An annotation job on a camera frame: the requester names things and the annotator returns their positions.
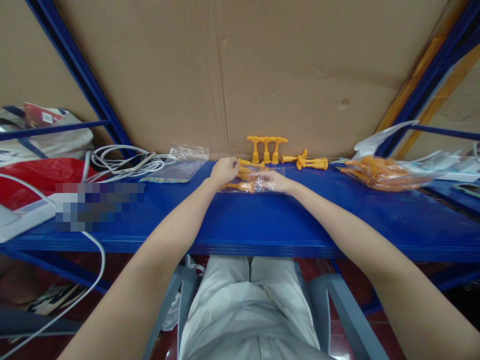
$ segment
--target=red floor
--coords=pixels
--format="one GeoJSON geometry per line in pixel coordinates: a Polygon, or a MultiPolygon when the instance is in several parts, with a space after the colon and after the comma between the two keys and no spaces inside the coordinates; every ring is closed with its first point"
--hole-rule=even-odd
{"type": "MultiPolygon", "coordinates": [[[[62,255],[80,266],[96,273],[100,268],[100,256],[94,253],[62,253],[62,255]]],[[[131,254],[107,254],[105,273],[103,278],[109,281],[115,280],[125,264],[131,258],[131,254]]],[[[332,264],[325,259],[296,259],[302,269],[303,277],[310,281],[319,275],[334,273],[332,264]]],[[[350,288],[353,296],[359,305],[363,305],[372,299],[372,286],[366,276],[349,260],[337,260],[340,271],[350,288]]],[[[425,264],[420,266],[422,270],[430,275],[442,268],[445,264],[425,264]]],[[[50,285],[61,285],[66,280],[58,276],[38,270],[42,286],[46,289],[50,285]]],[[[90,293],[81,301],[66,318],[77,321],[84,321],[98,302],[101,295],[95,291],[90,293]]],[[[352,350],[345,336],[344,329],[339,320],[335,308],[331,306],[331,355],[338,360],[354,359],[352,350]]],[[[383,311],[367,316],[367,319],[383,345],[391,360],[405,359],[400,345],[390,327],[390,324],[383,311]]],[[[54,360],[67,346],[71,336],[48,336],[39,337],[12,355],[9,359],[41,359],[54,360]]],[[[14,345],[8,345],[6,340],[0,340],[0,355],[5,354],[14,345]]],[[[177,358],[177,329],[161,334],[161,338],[152,354],[152,360],[176,359],[177,358]]]]}

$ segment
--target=person's right hand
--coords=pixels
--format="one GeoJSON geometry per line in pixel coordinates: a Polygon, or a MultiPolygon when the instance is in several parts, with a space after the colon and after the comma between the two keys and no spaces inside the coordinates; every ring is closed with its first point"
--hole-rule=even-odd
{"type": "Polygon", "coordinates": [[[275,171],[259,171],[251,173],[249,176],[263,179],[267,189],[284,194],[290,194],[292,188],[298,184],[275,171]]]}

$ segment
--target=gray chair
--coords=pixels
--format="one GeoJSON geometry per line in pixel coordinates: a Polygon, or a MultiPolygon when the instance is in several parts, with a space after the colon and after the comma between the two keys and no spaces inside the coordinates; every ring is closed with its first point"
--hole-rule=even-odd
{"type": "MultiPolygon", "coordinates": [[[[330,352],[331,319],[329,295],[335,305],[346,337],[356,359],[388,360],[384,348],[375,336],[369,322],[355,301],[347,284],[339,274],[326,274],[316,279],[305,282],[300,272],[298,263],[295,263],[300,286],[310,306],[313,325],[324,352],[330,352]]],[[[180,353],[180,343],[185,322],[189,316],[190,306],[200,285],[200,276],[195,270],[186,266],[178,266],[168,286],[167,294],[161,306],[158,318],[151,332],[143,356],[148,360],[155,346],[162,324],[167,316],[170,304],[181,287],[180,312],[178,316],[178,341],[177,354],[180,353]]]]}

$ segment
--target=plastic bag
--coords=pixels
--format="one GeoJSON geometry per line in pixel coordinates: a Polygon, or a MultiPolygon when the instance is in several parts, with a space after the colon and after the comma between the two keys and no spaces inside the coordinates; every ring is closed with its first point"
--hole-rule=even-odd
{"type": "MultiPolygon", "coordinates": [[[[0,173],[19,178],[50,196],[56,192],[56,184],[81,182],[84,165],[83,161],[69,157],[42,159],[0,167],[0,173]]],[[[89,168],[87,175],[90,177],[96,173],[89,168]]],[[[16,210],[38,199],[38,195],[22,184],[0,177],[0,203],[6,208],[16,210]]]]}
{"type": "Polygon", "coordinates": [[[219,193],[242,193],[242,194],[257,194],[265,192],[274,192],[269,181],[263,179],[261,176],[251,176],[250,174],[276,171],[285,176],[284,167],[266,167],[266,166],[242,166],[234,180],[223,185],[219,193]]]}
{"type": "Polygon", "coordinates": [[[346,160],[347,167],[338,169],[369,188],[385,192],[415,190],[434,179],[435,172],[414,174],[395,159],[365,156],[360,160],[346,160]]]}
{"type": "Polygon", "coordinates": [[[170,155],[177,162],[166,165],[159,171],[142,177],[140,182],[150,183],[188,183],[198,170],[209,160],[210,151],[206,147],[176,144],[170,149],[170,155]]]}
{"type": "MultiPolygon", "coordinates": [[[[22,107],[15,109],[18,110],[19,114],[23,113],[22,107]]],[[[64,109],[45,108],[45,110],[62,116],[61,119],[50,125],[52,127],[82,123],[71,112],[64,109]]],[[[12,122],[25,122],[24,118],[8,110],[0,109],[0,118],[12,122]]],[[[24,161],[37,160],[41,157],[49,159],[82,159],[88,150],[93,150],[93,137],[94,135],[90,129],[83,128],[37,135],[29,137],[28,139],[20,138],[0,141],[0,167],[24,161]]]]}

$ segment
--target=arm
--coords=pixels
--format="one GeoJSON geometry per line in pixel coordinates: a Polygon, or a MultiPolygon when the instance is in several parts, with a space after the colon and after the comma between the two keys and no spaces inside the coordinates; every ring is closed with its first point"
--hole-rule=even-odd
{"type": "Polygon", "coordinates": [[[179,261],[193,244],[217,190],[238,173],[223,158],[211,176],[145,240],[59,359],[141,359],[179,261]]]}
{"type": "Polygon", "coordinates": [[[292,195],[368,277],[407,359],[480,359],[480,333],[391,242],[305,186],[262,172],[292,195]]]}

